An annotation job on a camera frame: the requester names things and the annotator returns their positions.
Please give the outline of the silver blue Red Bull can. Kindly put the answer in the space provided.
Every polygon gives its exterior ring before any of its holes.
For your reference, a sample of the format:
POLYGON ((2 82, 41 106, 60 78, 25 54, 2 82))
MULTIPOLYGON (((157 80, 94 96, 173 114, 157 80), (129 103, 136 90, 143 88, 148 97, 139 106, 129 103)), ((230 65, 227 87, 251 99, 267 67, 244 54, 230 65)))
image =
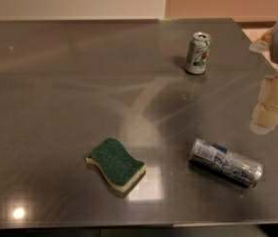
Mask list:
POLYGON ((195 139, 189 160, 249 188, 255 187, 263 174, 259 162, 200 138, 195 139))

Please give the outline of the green yellow sponge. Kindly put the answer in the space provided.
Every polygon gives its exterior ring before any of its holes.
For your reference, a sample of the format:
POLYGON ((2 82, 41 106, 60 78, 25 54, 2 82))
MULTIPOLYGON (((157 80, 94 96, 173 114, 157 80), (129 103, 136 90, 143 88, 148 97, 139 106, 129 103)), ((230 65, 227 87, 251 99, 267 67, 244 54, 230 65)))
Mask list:
POLYGON ((88 164, 96 166, 107 183, 125 194, 145 173, 146 164, 133 158, 116 139, 107 138, 86 157, 88 164))

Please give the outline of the white green soda can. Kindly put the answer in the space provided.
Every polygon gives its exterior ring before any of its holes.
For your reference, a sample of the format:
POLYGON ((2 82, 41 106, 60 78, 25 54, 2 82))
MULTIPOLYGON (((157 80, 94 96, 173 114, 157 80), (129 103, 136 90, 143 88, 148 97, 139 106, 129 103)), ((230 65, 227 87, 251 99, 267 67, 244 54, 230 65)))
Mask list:
POLYGON ((199 75, 205 71, 211 48, 211 35, 205 32, 194 33, 188 46, 185 71, 199 75))

